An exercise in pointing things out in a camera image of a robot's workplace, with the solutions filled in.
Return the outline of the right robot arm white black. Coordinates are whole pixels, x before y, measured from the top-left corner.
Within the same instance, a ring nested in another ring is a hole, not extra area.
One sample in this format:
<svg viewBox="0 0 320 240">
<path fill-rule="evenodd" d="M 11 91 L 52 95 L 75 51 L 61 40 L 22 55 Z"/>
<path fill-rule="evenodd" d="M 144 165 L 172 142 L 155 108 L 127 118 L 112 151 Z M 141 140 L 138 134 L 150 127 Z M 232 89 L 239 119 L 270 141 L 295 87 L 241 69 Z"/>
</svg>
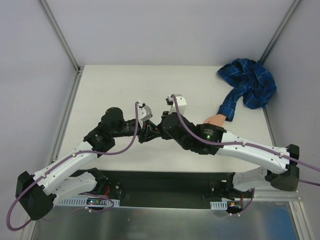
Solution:
<svg viewBox="0 0 320 240">
<path fill-rule="evenodd" d="M 298 188 L 300 148 L 295 144 L 287 147 L 259 145 L 220 126 L 194 125 L 175 112 L 163 115 L 157 130 L 162 139 L 174 140 L 184 150 L 199 155 L 232 157 L 257 165 L 255 169 L 232 174 L 232 181 L 225 184 L 225 192 L 230 197 L 267 185 L 287 192 Z"/>
</svg>

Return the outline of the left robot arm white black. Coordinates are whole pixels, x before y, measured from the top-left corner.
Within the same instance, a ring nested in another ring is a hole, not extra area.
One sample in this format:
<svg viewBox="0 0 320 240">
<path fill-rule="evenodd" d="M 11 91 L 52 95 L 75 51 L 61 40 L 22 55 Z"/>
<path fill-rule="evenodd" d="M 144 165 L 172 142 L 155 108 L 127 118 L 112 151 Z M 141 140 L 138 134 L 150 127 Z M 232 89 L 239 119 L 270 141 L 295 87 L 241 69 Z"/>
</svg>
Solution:
<svg viewBox="0 0 320 240">
<path fill-rule="evenodd" d="M 118 107 L 107 109 L 97 126 L 65 157 L 33 174 L 24 171 L 18 176 L 17 202 L 32 221 L 37 221 L 69 197 L 89 192 L 102 194 L 107 178 L 97 168 L 72 179 L 69 176 L 102 155 L 115 156 L 127 151 L 135 139 L 144 138 L 152 116 L 150 107 L 140 102 L 135 105 L 132 120 L 125 120 Z"/>
</svg>

